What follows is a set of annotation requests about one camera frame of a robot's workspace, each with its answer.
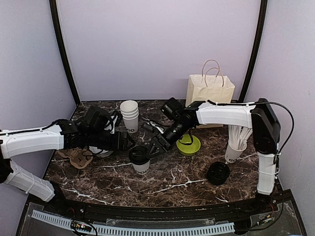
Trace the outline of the brown cardboard cup carrier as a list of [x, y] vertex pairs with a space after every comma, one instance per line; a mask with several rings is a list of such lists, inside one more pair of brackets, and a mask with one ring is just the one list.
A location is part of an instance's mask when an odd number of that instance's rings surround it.
[[59, 154], [62, 158], [69, 159], [72, 166], [77, 169], [84, 169], [86, 168], [93, 160], [92, 155], [83, 155], [83, 151], [79, 148], [72, 148], [72, 149], [63, 149], [58, 150], [57, 154]]

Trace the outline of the stack of white paper cups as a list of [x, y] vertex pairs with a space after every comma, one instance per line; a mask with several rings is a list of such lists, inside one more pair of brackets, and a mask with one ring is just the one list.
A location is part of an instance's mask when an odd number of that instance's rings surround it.
[[138, 131], [139, 109], [138, 103], [134, 100], [127, 100], [120, 104], [120, 111], [128, 133]]

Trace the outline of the beige paper bag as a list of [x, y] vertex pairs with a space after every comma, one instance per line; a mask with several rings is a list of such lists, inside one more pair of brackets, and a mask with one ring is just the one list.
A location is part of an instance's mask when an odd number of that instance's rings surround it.
[[228, 76], [224, 76], [220, 65], [203, 71], [201, 74], [189, 75], [186, 106], [194, 101], [211, 100], [218, 103], [230, 103], [234, 94], [235, 85]]

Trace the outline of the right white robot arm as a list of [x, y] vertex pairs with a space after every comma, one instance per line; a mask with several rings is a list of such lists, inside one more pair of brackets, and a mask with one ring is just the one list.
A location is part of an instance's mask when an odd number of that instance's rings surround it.
[[218, 103], [211, 100], [194, 101], [183, 107], [175, 98], [162, 106], [162, 112], [173, 124], [155, 135], [146, 153], [147, 157], [165, 153], [190, 129], [199, 125], [222, 124], [229, 130], [229, 144], [243, 150], [252, 136], [259, 158], [257, 192], [251, 203], [255, 213], [262, 213], [270, 205], [276, 176], [279, 172], [279, 156], [284, 145], [280, 144], [280, 122], [272, 109], [277, 103], [261, 98], [249, 103]]

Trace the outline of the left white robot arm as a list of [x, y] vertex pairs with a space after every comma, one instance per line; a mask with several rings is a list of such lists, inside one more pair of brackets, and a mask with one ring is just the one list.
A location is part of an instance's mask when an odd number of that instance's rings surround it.
[[126, 151], [134, 141], [126, 132], [114, 128], [94, 129], [60, 119], [46, 127], [3, 130], [0, 133], [0, 181], [45, 202], [58, 214], [69, 211], [69, 202], [56, 183], [43, 180], [17, 165], [12, 157], [44, 150], [95, 147], [100, 150]]

